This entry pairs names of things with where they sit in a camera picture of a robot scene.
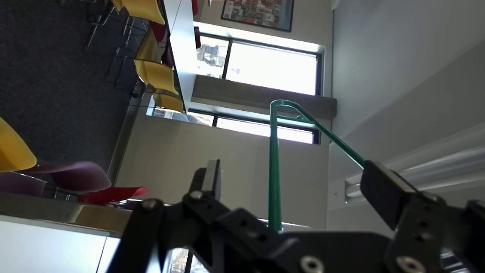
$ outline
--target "white table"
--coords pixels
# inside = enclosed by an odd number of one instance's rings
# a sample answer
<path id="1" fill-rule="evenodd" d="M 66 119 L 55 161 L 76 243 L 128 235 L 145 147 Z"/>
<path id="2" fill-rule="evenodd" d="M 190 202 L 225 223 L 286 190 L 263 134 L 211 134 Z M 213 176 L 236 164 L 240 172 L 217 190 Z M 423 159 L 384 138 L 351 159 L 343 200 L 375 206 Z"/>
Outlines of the white table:
<path id="1" fill-rule="evenodd" d="M 131 216 L 107 206 L 0 193 L 2 272 L 105 273 L 98 269 L 108 269 Z"/>
<path id="2" fill-rule="evenodd" d="M 184 103 L 189 105 L 193 99 L 198 75 L 193 3 L 192 0 L 164 0 L 164 5 L 179 87 Z"/>

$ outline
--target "window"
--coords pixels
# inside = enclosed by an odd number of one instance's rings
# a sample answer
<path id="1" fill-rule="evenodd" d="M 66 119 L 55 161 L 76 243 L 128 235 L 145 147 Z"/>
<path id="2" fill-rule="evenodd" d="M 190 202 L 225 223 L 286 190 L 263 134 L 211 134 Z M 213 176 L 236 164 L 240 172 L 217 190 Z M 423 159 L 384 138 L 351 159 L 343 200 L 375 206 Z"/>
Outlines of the window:
<path id="1" fill-rule="evenodd" d="M 258 122 L 249 122 L 249 120 L 236 120 L 236 119 L 223 119 L 223 117 L 220 117 L 217 120 L 217 128 L 237 131 L 237 132 L 243 132 L 243 134 L 267 137 L 267 138 L 270 138 L 270 134 L 272 134 L 272 126 L 269 123 L 258 123 Z M 313 131 L 278 126 L 278 138 L 279 140 L 289 140 L 289 141 L 313 144 L 314 143 L 314 132 Z"/>
<path id="2" fill-rule="evenodd" d="M 222 37 L 201 37 L 199 75 L 316 96 L 322 55 Z"/>
<path id="3" fill-rule="evenodd" d="M 211 114 L 202 114 L 202 112 L 189 112 L 189 115 L 195 117 L 198 123 L 213 126 L 214 125 L 214 115 Z"/>
<path id="4" fill-rule="evenodd" d="M 260 44 L 234 43 L 226 79 L 316 94 L 317 56 Z"/>
<path id="5" fill-rule="evenodd" d="M 220 114 L 208 114 L 208 112 L 195 112 L 190 111 L 189 115 L 198 120 L 201 125 L 214 126 L 220 129 L 252 134 L 260 137 L 270 137 L 272 126 L 269 122 L 248 120 L 239 117 L 228 117 Z M 319 134 L 317 131 L 308 128 L 298 126 L 278 126 L 278 138 L 305 144 L 317 144 Z"/>

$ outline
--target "yellow chair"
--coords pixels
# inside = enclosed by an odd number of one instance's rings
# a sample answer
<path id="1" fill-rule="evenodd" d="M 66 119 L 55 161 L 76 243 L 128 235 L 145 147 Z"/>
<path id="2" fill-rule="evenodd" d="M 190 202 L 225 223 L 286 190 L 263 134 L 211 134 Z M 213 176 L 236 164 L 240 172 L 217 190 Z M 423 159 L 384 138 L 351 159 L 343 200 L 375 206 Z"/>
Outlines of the yellow chair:
<path id="1" fill-rule="evenodd" d="M 111 0 L 111 3 L 113 3 L 113 8 L 120 14 L 122 12 L 122 9 L 125 8 L 123 6 L 123 0 Z"/>
<path id="2" fill-rule="evenodd" d="M 186 112 L 184 102 L 181 97 L 175 97 L 172 94 L 164 94 L 163 91 L 155 91 L 154 100 L 155 100 L 155 106 L 158 106 L 158 108 Z"/>
<path id="3" fill-rule="evenodd" d="M 28 170 L 37 158 L 25 140 L 0 117 L 0 173 Z"/>
<path id="4" fill-rule="evenodd" d="M 134 18 L 145 18 L 158 24 L 166 24 L 160 0 L 122 0 L 122 5 Z"/>
<path id="5" fill-rule="evenodd" d="M 160 62 L 135 59 L 135 70 L 142 82 L 154 87 L 155 90 L 164 90 L 179 96 L 179 91 L 175 85 L 175 72 Z"/>
<path id="6" fill-rule="evenodd" d="M 143 37 L 135 59 L 139 61 L 152 61 L 161 62 L 163 50 L 158 44 L 152 28 L 148 29 L 146 35 Z"/>

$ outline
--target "white wall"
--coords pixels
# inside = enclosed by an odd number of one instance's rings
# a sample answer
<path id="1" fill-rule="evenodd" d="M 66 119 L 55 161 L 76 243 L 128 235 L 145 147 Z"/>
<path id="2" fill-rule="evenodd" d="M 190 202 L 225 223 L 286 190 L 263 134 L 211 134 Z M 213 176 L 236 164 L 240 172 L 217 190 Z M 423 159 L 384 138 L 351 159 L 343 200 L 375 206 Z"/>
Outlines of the white wall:
<path id="1" fill-rule="evenodd" d="M 325 64 L 323 64 L 325 85 L 323 85 L 322 94 L 331 96 L 333 0 L 304 0 L 304 2 L 295 0 L 292 32 L 222 20 L 223 8 L 225 8 L 225 0 L 213 0 L 213 5 L 205 5 L 202 8 L 199 21 L 207 24 L 222 26 L 222 28 L 257 32 L 257 34 L 322 46 L 325 49 Z"/>
<path id="2" fill-rule="evenodd" d="M 485 38 L 483 0 L 346 0 L 336 11 L 334 129 L 352 134 Z"/>
<path id="3" fill-rule="evenodd" d="M 485 2 L 342 2 L 336 14 L 334 129 L 396 170 L 485 144 Z M 358 173 L 329 149 L 329 229 L 389 232 L 366 203 L 345 203 Z M 485 178 L 437 190 L 452 205 L 485 197 Z"/>
<path id="4" fill-rule="evenodd" d="M 246 85 L 223 79 L 198 76 L 192 108 L 240 115 L 267 119 L 273 100 L 292 100 L 305 108 L 314 119 L 333 120 L 337 114 L 337 100 L 333 97 L 316 97 L 299 93 L 287 93 L 273 88 Z"/>
<path id="5" fill-rule="evenodd" d="M 145 185 L 151 196 L 181 202 L 195 172 L 210 159 L 223 167 L 222 202 L 267 217 L 269 140 L 151 117 L 137 117 L 117 185 Z M 326 146 L 281 141 L 284 220 L 325 226 Z"/>

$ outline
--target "window frame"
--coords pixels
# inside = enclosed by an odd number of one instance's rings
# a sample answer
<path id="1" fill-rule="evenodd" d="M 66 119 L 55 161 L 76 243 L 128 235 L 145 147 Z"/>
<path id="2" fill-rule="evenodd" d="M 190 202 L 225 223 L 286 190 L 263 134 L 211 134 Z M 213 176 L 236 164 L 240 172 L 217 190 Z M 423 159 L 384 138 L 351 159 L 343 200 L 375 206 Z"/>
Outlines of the window frame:
<path id="1" fill-rule="evenodd" d="M 213 115 L 213 126 L 211 128 L 217 128 L 219 119 L 231 119 L 231 120 L 242 120 L 242 122 L 252 122 L 252 123 L 261 123 L 261 125 L 267 125 L 272 126 L 272 123 L 269 120 L 260 120 L 260 119 L 251 119 L 251 117 L 243 117 L 243 115 L 232 115 L 232 114 L 222 114 L 222 112 L 211 112 L 211 111 L 202 111 L 202 109 L 190 109 L 189 112 L 195 112 L 195 114 L 204 114 L 204 115 Z M 307 131 L 313 134 L 313 143 L 301 143 L 301 144 L 311 144 L 311 146 L 320 146 L 322 144 L 322 134 L 317 129 L 313 128 L 302 128 L 298 125 L 287 125 L 287 123 L 279 123 L 278 128 L 290 128 L 290 129 L 299 129 L 299 131 Z"/>
<path id="2" fill-rule="evenodd" d="M 234 38 L 234 37 L 220 37 L 214 34 L 201 34 L 201 38 L 213 38 L 213 40 L 223 40 L 228 41 L 228 53 L 225 59 L 225 70 L 222 79 L 226 81 L 228 76 L 228 68 L 229 68 L 229 61 L 231 61 L 231 53 L 232 53 L 232 46 L 234 43 L 245 43 L 245 44 L 252 44 L 252 46 L 260 46 L 260 47 L 270 47 L 270 49 L 279 49 L 279 50 L 289 50 L 289 52 L 296 52 L 296 53 L 305 53 L 305 55 L 314 55 L 317 58 L 317 68 L 316 68 L 316 93 L 311 96 L 322 96 L 323 94 L 323 61 L 325 61 L 325 52 L 317 53 L 317 52 L 307 52 L 307 50 L 299 50 L 299 49 L 292 49 L 292 47 L 283 47 L 283 46 L 275 46 L 275 44 L 266 44 L 260 41 L 252 41 L 252 40 L 242 40 L 242 38 Z"/>

